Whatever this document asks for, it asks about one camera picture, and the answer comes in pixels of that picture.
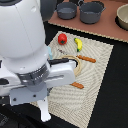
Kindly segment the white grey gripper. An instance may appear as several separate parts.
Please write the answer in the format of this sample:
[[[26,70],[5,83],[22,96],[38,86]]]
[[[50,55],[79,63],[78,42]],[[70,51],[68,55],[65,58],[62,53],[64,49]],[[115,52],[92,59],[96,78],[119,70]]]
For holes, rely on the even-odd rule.
[[[75,67],[76,62],[73,59],[54,59],[47,60],[36,71],[16,74],[1,64],[0,80],[7,81],[7,84],[0,85],[0,104],[14,106],[43,100],[48,88],[75,81]]]

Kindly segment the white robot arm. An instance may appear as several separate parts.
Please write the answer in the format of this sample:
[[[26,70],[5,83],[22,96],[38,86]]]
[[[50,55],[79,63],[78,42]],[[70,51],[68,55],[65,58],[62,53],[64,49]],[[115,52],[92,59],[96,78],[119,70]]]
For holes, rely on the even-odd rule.
[[[0,96],[11,106],[43,100],[47,89],[75,81],[75,62],[49,60],[44,21],[56,0],[0,0]]]

